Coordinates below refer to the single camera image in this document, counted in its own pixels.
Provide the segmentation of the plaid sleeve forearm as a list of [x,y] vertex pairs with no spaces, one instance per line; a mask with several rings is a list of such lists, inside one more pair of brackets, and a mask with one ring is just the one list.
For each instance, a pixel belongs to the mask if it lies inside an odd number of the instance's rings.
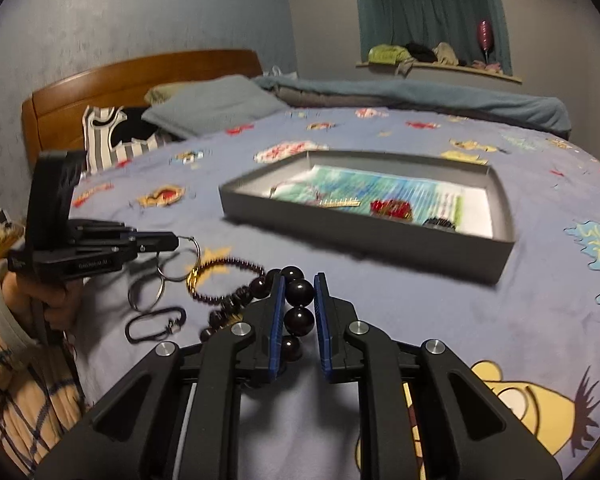
[[33,304],[34,329],[26,332],[6,306],[0,262],[0,445],[27,477],[85,413],[68,344],[50,344],[43,318],[47,304]]

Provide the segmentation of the left hand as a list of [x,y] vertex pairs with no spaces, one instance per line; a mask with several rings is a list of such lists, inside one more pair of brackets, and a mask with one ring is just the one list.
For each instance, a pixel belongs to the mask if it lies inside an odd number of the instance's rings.
[[71,330],[81,307],[82,292],[81,280],[54,286],[8,271],[2,281],[5,304],[26,332],[34,329],[35,301],[47,304],[43,318],[52,330]]

